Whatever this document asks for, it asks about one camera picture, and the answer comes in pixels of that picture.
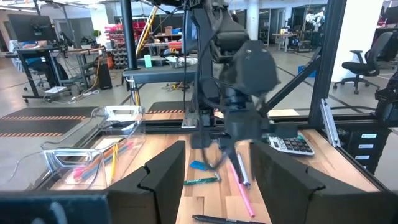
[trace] black marker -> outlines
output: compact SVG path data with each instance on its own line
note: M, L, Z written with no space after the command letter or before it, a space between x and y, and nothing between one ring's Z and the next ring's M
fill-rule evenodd
M239 220L232 220L228 218L217 218L217 217L210 217L207 215L192 215L193 219L196 219L198 221L202 222L208 222L208 223L216 223L216 224L265 224L261 222L245 222L245 221L239 221Z

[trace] blue sticky note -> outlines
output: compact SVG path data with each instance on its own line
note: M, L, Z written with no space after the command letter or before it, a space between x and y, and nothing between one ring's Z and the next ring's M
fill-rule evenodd
M206 171L206 165L203 162L200 161L193 161L191 162L191 164L189 165L190 167L194 168L194 169L200 169L203 171Z
M150 55L144 55L144 61L146 68L152 68L152 59L150 58Z

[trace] green marker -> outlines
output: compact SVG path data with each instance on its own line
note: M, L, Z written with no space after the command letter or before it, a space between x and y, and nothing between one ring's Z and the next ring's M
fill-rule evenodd
M217 177L209 177L209 178L202 178L196 180L186 180L184 181L184 185L193 185L193 184L204 184L204 183L212 183L218 181Z

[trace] pen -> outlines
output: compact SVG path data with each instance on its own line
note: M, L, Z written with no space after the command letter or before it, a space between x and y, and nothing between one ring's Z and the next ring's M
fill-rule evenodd
M247 189L250 189L250 181L249 181L248 173L246 172L246 169L244 168L243 159L242 159L242 156L240 153L238 153L238 162L239 162L239 165L241 166L241 172L243 175L243 185Z
M252 222L252 221L240 221L240 220L232 220L229 218L218 218L218 217L210 217L207 215L192 215L192 218L201 222L208 222L208 223L216 223L216 224L265 224L261 222Z
M251 205L250 205L249 198L248 198L248 196L246 195L246 192L245 192L244 189L243 189L243 185L239 183L238 174L236 173L235 168L234 168L234 165L232 165L232 164L231 164L231 170L232 170L232 173L233 173L234 176L235 176L235 181L236 181L236 184L238 185L238 189L239 189L239 191L241 192L241 196L242 196L242 198L243 198L244 205L245 205L246 208L248 209L248 212L249 212L250 216L251 216L251 217L254 217L254 211L253 211L253 208L252 208Z

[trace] calculator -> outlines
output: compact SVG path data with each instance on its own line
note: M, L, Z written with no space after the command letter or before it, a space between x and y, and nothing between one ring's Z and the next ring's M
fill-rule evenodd
M281 139L275 136L268 136L268 143L274 149L289 154L313 156L315 152L307 143L302 134L298 134L296 138Z

